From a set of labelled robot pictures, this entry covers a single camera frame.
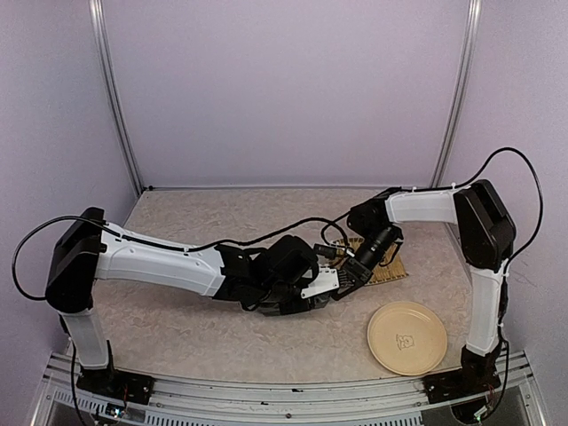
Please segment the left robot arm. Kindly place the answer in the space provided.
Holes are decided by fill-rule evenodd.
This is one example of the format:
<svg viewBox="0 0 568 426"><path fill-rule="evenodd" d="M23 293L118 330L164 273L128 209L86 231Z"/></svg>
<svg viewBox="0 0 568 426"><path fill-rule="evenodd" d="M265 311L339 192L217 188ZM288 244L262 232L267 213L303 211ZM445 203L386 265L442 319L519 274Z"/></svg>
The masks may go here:
<svg viewBox="0 0 568 426"><path fill-rule="evenodd" d="M111 365L110 344L96 313L98 280L131 280L237 302L266 315L308 312L338 289L335 270L322 266L301 238L285 235L268 248L214 242L204 248L155 239L108 223L88 208L56 243L45 297L67 328L76 356L93 384L107 395L124 385Z"/></svg>

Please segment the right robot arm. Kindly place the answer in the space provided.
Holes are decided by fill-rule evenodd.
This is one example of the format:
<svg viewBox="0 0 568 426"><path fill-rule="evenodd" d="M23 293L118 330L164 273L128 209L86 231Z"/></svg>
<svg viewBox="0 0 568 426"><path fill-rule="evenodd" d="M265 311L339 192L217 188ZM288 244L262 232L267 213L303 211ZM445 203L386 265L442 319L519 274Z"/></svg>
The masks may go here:
<svg viewBox="0 0 568 426"><path fill-rule="evenodd" d="M352 207L346 224L363 243L341 266L343 289L335 292L335 299L368 283L388 248L404 240L400 227L406 223L436 223L446 228L472 289L465 349L477 357L488 357L501 345L508 303L506 280L517 229L486 179L447 189L392 187Z"/></svg>

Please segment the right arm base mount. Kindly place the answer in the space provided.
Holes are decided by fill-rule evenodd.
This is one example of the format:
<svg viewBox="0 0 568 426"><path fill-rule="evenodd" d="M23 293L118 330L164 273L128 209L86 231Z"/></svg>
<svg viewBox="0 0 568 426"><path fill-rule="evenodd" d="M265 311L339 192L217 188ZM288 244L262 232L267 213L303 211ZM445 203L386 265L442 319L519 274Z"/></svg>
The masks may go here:
<svg viewBox="0 0 568 426"><path fill-rule="evenodd" d="M429 403L437 404L486 392L490 388L499 388L501 379L497 373L496 360L500 354L500 344L485 356L463 347L460 368L422 378Z"/></svg>

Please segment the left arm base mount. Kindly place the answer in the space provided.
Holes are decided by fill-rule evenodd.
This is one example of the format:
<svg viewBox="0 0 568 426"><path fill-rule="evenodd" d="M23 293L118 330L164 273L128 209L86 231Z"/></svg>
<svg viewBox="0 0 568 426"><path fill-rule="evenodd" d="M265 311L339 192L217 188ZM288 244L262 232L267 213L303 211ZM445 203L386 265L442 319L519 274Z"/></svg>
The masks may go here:
<svg viewBox="0 0 568 426"><path fill-rule="evenodd" d="M124 404L147 406L154 389L155 379L150 375L132 373L114 367L112 346L106 341L108 363L102 369L81 367L77 387L103 397L120 399Z"/></svg>

